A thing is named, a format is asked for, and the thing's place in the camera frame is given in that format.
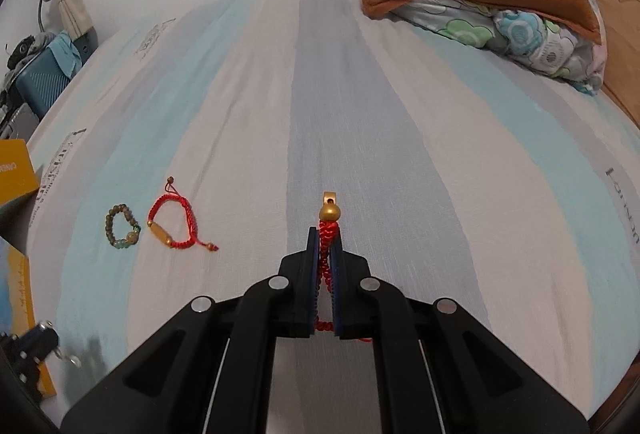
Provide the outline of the black bag on suitcase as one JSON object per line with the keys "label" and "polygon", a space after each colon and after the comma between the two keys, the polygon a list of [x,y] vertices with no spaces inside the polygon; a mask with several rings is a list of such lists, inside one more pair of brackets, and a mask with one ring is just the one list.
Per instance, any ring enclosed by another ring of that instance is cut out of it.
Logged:
{"label": "black bag on suitcase", "polygon": [[20,41],[13,52],[9,55],[6,67],[9,70],[17,69],[25,60],[30,60],[32,57],[41,53],[55,38],[53,32],[45,31],[39,32],[35,36],[28,36]]}

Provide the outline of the grey suitcase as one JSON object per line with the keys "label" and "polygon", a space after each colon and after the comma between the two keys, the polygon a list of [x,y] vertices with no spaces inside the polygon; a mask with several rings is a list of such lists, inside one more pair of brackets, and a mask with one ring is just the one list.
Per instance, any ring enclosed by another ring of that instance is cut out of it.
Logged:
{"label": "grey suitcase", "polygon": [[40,120],[28,104],[14,110],[1,127],[1,139],[24,139],[27,142],[35,133]]}

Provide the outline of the floral folded quilt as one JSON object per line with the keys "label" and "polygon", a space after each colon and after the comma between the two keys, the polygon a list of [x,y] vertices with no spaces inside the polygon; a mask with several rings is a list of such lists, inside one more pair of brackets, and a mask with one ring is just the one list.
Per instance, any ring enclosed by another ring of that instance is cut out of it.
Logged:
{"label": "floral folded quilt", "polygon": [[603,86],[606,46],[533,12],[499,10],[465,0],[413,0],[394,14],[425,30],[486,49],[594,94]]}

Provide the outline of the teal suitcase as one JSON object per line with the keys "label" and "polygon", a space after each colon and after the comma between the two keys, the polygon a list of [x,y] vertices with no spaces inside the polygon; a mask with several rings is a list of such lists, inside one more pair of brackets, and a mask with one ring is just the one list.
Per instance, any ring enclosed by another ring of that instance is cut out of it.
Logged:
{"label": "teal suitcase", "polygon": [[66,31],[61,31],[18,69],[15,89],[32,112],[42,119],[83,64],[73,40]]}

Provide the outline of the wooden bed headboard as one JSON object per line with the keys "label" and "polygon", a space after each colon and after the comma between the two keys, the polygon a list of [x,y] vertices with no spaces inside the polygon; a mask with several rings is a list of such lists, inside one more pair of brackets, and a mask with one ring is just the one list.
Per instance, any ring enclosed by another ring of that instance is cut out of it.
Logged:
{"label": "wooden bed headboard", "polygon": [[639,0],[597,0],[608,41],[605,93],[639,125]]}

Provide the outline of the blue orange cardboard box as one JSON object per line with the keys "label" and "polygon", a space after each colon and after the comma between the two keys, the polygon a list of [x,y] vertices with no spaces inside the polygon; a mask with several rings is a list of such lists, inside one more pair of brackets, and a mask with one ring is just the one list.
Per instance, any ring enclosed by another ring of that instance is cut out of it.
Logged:
{"label": "blue orange cardboard box", "polygon": [[[29,259],[17,237],[26,232],[24,206],[39,191],[24,139],[1,142],[1,332],[23,336],[38,324],[35,317]],[[44,361],[40,362],[42,399],[55,395]]]}

